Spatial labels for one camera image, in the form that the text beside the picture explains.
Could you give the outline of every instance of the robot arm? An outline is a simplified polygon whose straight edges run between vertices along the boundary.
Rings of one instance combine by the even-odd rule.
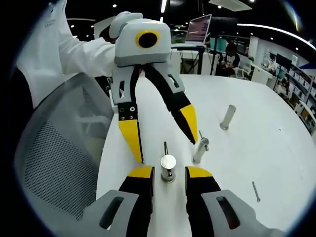
[[[64,74],[84,72],[92,77],[112,75],[115,45],[103,38],[83,42],[74,38],[63,10],[59,19],[59,57]]]
[[[143,163],[135,97],[140,70],[145,71],[180,129],[195,144],[198,130],[194,107],[184,93],[180,77],[167,63],[171,48],[169,27],[142,19],[139,13],[125,13],[118,15],[110,26],[110,37],[118,34],[111,91],[113,103],[118,106],[119,128],[136,159]]]

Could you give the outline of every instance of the computer monitor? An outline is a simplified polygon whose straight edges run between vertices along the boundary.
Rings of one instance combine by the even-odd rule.
[[[209,14],[190,21],[185,43],[204,45],[211,16]]]

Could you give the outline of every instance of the desk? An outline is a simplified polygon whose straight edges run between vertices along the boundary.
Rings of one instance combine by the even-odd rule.
[[[267,85],[271,90],[273,90],[277,78],[257,65],[253,64],[252,66],[254,67],[254,70],[251,81]]]
[[[291,228],[316,185],[316,148],[298,116],[276,93],[258,83],[216,76],[181,78],[195,107],[198,129],[210,140],[209,151],[199,166],[212,172],[223,190],[231,190],[252,206],[262,224],[281,230]],[[197,144],[188,141],[147,79],[139,79],[136,98],[144,160],[156,167],[148,236],[191,237],[184,166],[192,165]],[[229,130],[223,131],[219,123],[229,104],[237,111]],[[177,159],[176,179],[171,184],[160,179],[164,141]],[[115,114],[104,144],[97,198],[118,189],[126,175],[139,166]]]
[[[198,52],[196,51],[187,51],[187,48],[185,51],[178,51],[175,48],[172,48],[170,51],[170,63],[172,64],[172,67],[176,73],[180,73],[181,71],[181,58],[184,59],[192,59],[195,60],[195,58],[198,56]],[[210,75],[211,72],[211,64],[212,64],[213,54],[208,53],[207,49],[205,49],[205,52],[202,54],[202,60],[201,60],[201,75]],[[218,64],[217,58],[215,58],[214,67],[213,67],[213,74],[216,72],[216,66]]]

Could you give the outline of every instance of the black ceiling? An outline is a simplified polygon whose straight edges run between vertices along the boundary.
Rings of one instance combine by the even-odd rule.
[[[240,0],[251,6],[248,11],[232,12],[228,9],[218,9],[217,6],[208,3],[209,0],[167,0],[165,13],[160,13],[162,0],[89,0],[78,1],[68,0],[66,7],[67,18],[87,18],[96,22],[116,15],[122,11],[141,12],[145,18],[159,20],[161,16],[164,22],[172,28],[174,25],[185,25],[190,19],[212,14],[213,16],[235,17],[239,23],[266,25],[279,28],[296,34],[306,40],[312,40],[316,44],[315,7],[313,0],[287,0],[293,7],[296,14],[301,18],[300,32],[296,30],[295,24],[284,7],[284,0],[256,0],[251,3],[249,0]],[[82,34],[93,35],[91,29]],[[316,60],[316,52],[310,46],[298,39],[287,36],[283,33],[253,27],[238,27],[239,35],[250,37],[250,33],[261,39],[270,40],[293,51],[298,47],[299,54],[309,61]]]

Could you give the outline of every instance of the mesh chair back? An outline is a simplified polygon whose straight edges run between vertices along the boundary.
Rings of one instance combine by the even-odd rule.
[[[50,228],[67,218],[79,220],[95,201],[113,114],[95,79],[78,74],[46,97],[29,120],[14,167],[27,200]]]

